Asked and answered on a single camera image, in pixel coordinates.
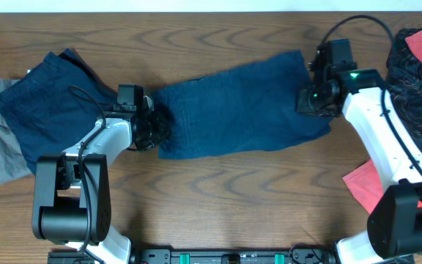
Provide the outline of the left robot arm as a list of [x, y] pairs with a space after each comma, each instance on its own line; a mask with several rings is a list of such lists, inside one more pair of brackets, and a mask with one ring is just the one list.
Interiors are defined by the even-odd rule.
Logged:
[[133, 243], [111, 223], [108, 168], [124, 150], [149, 150], [169, 135], [150, 96], [120, 100], [100, 112], [82, 139], [37, 162], [32, 231], [67, 246], [49, 263], [134, 263]]

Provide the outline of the blue denim shorts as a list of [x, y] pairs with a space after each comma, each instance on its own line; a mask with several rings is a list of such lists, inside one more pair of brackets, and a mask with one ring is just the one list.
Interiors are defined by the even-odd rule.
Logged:
[[296, 112], [310, 81], [303, 55], [290, 51], [153, 92], [171, 135], [163, 159], [282, 150], [330, 132], [330, 119]]

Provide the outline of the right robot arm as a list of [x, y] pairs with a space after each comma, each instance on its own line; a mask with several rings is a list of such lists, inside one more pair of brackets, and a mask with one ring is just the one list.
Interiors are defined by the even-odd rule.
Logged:
[[375, 69], [359, 69], [350, 56], [315, 56], [313, 81], [299, 91], [296, 109], [320, 117], [343, 116], [355, 129], [379, 175], [383, 194], [366, 230], [336, 244], [339, 263], [384, 263], [422, 253], [422, 152], [392, 105]]

